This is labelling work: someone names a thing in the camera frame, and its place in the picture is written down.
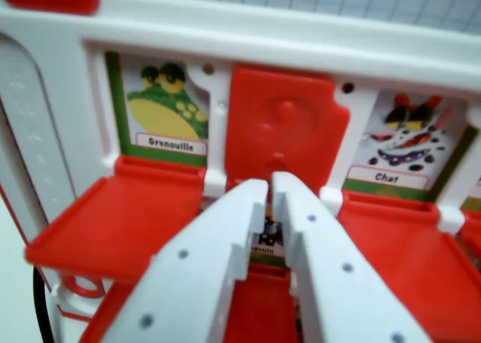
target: frog eye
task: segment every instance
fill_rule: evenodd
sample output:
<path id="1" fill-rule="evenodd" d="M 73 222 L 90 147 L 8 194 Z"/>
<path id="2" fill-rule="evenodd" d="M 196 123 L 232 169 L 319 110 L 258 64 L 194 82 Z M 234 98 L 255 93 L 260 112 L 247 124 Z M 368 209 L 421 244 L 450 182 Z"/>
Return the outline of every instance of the frog eye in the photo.
<path id="1" fill-rule="evenodd" d="M 157 77 L 159 76 L 159 70 L 157 67 L 147 66 L 141 72 L 142 81 L 145 87 L 151 87 L 157 83 Z"/>
<path id="2" fill-rule="evenodd" d="M 394 108 L 387 118 L 384 120 L 386 127 L 390 129 L 399 129 L 410 116 L 410 109 L 407 106 L 397 106 Z"/>
<path id="3" fill-rule="evenodd" d="M 159 69 L 159 83 L 165 92 L 176 95 L 183 91 L 186 74 L 179 65 L 166 63 Z"/>

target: plastic toy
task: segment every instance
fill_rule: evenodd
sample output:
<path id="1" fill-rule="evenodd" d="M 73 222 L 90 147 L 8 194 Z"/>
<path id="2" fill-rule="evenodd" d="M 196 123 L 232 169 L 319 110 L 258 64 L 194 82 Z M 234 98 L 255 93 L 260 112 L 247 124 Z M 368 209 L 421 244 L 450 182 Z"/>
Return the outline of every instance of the plastic toy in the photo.
<path id="1" fill-rule="evenodd" d="M 0 0 L 0 192 L 85 342 L 481 341 L 480 48 L 193 0 Z"/>

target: frog picture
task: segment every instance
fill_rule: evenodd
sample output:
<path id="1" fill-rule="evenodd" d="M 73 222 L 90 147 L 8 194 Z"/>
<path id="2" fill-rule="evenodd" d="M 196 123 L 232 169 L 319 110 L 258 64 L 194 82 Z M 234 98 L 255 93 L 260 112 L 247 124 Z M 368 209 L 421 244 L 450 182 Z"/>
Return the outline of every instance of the frog picture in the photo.
<path id="1" fill-rule="evenodd" d="M 122 154 L 205 167 L 209 95 L 188 61 L 116 52 L 105 61 Z"/>
<path id="2" fill-rule="evenodd" d="M 127 94 L 131 113 L 150 134 L 207 140 L 207 115 L 185 90 L 186 74 L 176 63 L 148 65 L 141 76 L 145 89 Z"/>

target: label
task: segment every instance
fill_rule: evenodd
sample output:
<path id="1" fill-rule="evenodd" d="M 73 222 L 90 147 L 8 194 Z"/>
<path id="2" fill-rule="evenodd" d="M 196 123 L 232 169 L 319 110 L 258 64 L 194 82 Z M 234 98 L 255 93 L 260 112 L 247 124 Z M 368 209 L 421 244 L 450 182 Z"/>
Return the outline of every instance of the label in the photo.
<path id="1" fill-rule="evenodd" d="M 390 184 L 398 187 L 413 187 L 424 189 L 429 182 L 429 177 L 422 175 L 411 175 L 403 172 L 392 172 L 364 166 L 353 166 L 349 171 L 351 179 L 371 181 L 379 184 Z"/>
<path id="2" fill-rule="evenodd" d="M 181 61 L 106 54 L 125 155 L 204 167 L 207 164 L 207 94 Z"/>
<path id="3" fill-rule="evenodd" d="M 137 145 L 153 147 L 160 150 L 177 151 L 193 155 L 207 155 L 207 144 L 204 142 L 166 138 L 157 135 L 144 134 L 142 132 L 137 134 L 136 142 Z"/>
<path id="4" fill-rule="evenodd" d="M 466 106 L 442 96 L 382 91 L 344 188 L 425 199 L 467 128 Z"/>

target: screw hole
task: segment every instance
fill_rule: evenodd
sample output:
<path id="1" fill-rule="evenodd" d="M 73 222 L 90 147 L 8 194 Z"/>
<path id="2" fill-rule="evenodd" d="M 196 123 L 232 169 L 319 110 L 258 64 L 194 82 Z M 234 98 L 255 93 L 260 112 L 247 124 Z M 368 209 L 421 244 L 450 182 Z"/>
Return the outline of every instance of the screw hole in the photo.
<path id="1" fill-rule="evenodd" d="M 182 249 L 179 251 L 179 258 L 185 259 L 189 255 L 189 252 L 186 249 Z"/>
<path id="2" fill-rule="evenodd" d="M 349 263 L 344 263 L 343 264 L 343 270 L 347 273 L 350 273 L 354 270 L 354 267 L 351 266 Z"/>
<path id="3" fill-rule="evenodd" d="M 205 74 L 213 74 L 214 73 L 214 67 L 211 63 L 205 63 L 204 66 L 202 67 L 202 71 Z"/>
<path id="4" fill-rule="evenodd" d="M 139 324 L 141 325 L 142 329 L 147 329 L 152 326 L 153 323 L 153 316 L 151 314 L 144 314 L 141 318 Z"/>
<path id="5" fill-rule="evenodd" d="M 404 343 L 404 337 L 400 333 L 394 333 L 391 339 L 394 343 Z"/>
<path id="6" fill-rule="evenodd" d="M 346 82 L 342 87 L 343 93 L 351 93 L 354 91 L 354 84 L 352 82 Z"/>

